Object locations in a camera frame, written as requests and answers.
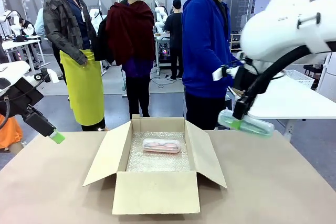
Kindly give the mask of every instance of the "gray jacket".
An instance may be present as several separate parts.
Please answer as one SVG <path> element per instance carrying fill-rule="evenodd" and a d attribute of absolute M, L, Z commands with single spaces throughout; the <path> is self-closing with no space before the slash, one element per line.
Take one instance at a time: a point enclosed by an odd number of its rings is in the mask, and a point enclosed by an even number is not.
<path fill-rule="evenodd" d="M 91 18 L 83 0 L 79 0 L 83 7 L 85 23 L 93 50 L 97 44 L 97 34 L 91 23 Z M 71 11 L 67 0 L 44 0 L 43 21 L 47 38 L 61 51 L 68 54 L 78 64 L 86 62 L 87 57 L 80 51 L 83 40 L 76 17 Z"/>

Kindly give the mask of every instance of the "maroon sweater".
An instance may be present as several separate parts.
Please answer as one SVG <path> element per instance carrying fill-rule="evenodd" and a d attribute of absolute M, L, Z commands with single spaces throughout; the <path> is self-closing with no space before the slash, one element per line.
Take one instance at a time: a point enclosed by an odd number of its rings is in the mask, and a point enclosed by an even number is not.
<path fill-rule="evenodd" d="M 143 1 L 115 3 L 108 12 L 106 32 L 117 66 L 134 57 L 155 59 L 154 15 Z"/>

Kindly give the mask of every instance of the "orange fabric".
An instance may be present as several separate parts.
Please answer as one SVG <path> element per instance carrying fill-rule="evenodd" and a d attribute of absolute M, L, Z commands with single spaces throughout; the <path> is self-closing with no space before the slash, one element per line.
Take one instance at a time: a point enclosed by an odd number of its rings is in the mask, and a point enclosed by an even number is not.
<path fill-rule="evenodd" d="M 3 115 L 0 115 L 0 124 L 5 120 Z M 23 132 L 14 117 L 9 118 L 6 125 L 0 130 L 0 148 L 7 148 L 12 144 L 20 142 L 23 137 Z"/>

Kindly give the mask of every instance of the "white basket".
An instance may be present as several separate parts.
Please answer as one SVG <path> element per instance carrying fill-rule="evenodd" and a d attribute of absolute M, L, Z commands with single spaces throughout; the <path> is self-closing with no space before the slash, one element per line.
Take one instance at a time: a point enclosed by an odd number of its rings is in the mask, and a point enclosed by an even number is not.
<path fill-rule="evenodd" d="M 313 78 L 306 76 L 305 74 L 300 73 L 296 70 L 284 70 L 284 72 L 289 78 L 292 78 L 293 80 L 296 80 L 297 82 L 300 82 L 302 85 L 306 86 L 309 89 L 314 83 Z"/>

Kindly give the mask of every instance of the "open cardboard box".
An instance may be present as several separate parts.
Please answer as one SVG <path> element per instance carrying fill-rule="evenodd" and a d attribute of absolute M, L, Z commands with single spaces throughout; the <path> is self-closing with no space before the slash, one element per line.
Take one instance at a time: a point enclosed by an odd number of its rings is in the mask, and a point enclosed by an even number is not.
<path fill-rule="evenodd" d="M 133 132 L 184 132 L 191 170 L 126 172 Z M 117 174 L 113 215 L 193 214 L 201 211 L 197 173 L 226 188 L 206 132 L 184 118 L 139 118 L 137 115 L 106 134 L 83 186 Z"/>

